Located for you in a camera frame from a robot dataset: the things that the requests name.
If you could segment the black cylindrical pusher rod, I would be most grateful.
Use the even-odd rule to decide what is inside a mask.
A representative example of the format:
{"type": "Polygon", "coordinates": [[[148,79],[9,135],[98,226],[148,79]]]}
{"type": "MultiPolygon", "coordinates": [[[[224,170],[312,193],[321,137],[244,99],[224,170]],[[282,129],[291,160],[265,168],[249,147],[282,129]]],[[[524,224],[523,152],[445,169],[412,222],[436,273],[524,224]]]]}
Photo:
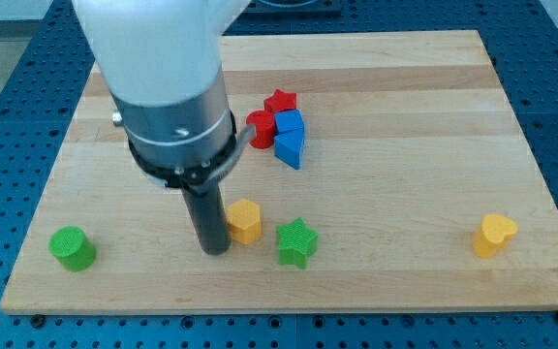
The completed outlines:
{"type": "Polygon", "coordinates": [[[201,250],[208,255],[227,252],[232,239],[219,186],[212,186],[201,194],[184,189],[183,197],[201,250]]]}

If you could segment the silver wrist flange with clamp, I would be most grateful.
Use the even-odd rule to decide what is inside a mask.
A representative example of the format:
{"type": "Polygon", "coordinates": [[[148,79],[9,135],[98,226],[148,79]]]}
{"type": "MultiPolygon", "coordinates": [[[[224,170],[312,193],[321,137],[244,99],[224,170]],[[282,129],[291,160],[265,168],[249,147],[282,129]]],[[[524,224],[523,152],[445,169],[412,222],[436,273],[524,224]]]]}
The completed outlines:
{"type": "Polygon", "coordinates": [[[147,174],[169,188],[202,186],[237,161],[236,127],[224,74],[192,98],[161,107],[114,99],[130,151],[147,174]]]}

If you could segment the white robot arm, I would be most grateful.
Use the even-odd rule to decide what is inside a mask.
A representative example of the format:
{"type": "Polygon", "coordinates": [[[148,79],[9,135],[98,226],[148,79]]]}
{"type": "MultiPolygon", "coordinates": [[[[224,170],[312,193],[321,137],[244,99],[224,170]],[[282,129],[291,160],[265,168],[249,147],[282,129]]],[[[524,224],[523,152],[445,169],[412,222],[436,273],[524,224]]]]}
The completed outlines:
{"type": "Polygon", "coordinates": [[[231,246],[219,183],[256,136],[238,130],[219,41],[249,0],[75,0],[138,166],[181,190],[201,249],[231,246]]]}

